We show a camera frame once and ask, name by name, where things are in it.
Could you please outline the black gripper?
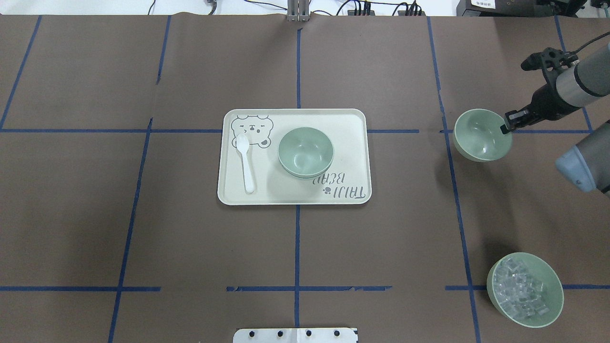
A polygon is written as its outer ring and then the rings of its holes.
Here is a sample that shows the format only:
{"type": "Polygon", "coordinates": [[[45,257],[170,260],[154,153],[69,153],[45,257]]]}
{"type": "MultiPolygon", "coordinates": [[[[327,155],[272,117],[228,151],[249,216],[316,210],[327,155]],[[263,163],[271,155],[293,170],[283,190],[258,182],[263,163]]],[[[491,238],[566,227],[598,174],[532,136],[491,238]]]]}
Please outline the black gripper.
{"type": "Polygon", "coordinates": [[[579,110],[563,100],[555,85],[543,85],[532,95],[530,104],[520,110],[508,111],[505,123],[501,125],[502,134],[510,134],[516,128],[524,128],[543,120],[560,120],[579,110]]]}

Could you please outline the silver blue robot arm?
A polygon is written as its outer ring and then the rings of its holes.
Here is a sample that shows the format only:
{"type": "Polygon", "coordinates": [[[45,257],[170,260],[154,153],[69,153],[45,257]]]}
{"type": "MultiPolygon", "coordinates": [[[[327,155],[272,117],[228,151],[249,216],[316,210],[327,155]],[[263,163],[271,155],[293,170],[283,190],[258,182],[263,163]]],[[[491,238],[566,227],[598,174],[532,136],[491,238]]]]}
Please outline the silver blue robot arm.
{"type": "Polygon", "coordinates": [[[597,100],[610,93],[609,45],[580,58],[581,48],[573,51],[545,48],[530,54],[521,63],[523,71],[540,70],[544,84],[531,96],[531,102],[520,110],[508,111],[500,127],[502,134],[542,121],[558,121],[582,112],[586,130],[584,138],[556,159],[556,169],[582,192],[597,190],[609,195],[609,122],[593,128],[586,111],[597,100]]]}

